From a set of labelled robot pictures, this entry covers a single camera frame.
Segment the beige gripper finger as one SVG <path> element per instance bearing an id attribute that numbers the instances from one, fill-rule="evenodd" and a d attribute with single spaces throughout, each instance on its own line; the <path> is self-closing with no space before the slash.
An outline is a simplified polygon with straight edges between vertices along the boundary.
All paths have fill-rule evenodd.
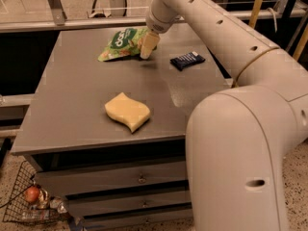
<path id="1" fill-rule="evenodd" d="M 147 32 L 142 39 L 141 58 L 146 60 L 160 41 L 160 36 L 155 32 Z"/>

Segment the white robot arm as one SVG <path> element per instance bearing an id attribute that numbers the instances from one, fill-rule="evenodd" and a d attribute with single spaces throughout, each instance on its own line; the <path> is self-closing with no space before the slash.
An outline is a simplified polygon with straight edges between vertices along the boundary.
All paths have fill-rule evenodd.
<path id="1" fill-rule="evenodd" d="M 147 26 L 182 16 L 234 79 L 193 110 L 186 162 L 196 231 L 289 231 L 282 165 L 308 138 L 307 71 L 211 0 L 153 0 Z"/>

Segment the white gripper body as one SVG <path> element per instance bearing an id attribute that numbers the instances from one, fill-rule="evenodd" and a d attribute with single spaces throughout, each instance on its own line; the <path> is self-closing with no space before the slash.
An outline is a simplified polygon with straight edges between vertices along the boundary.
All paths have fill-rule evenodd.
<path id="1" fill-rule="evenodd" d="M 153 0 L 145 17 L 146 26 L 157 34 L 166 33 L 179 13 L 164 0 Z"/>

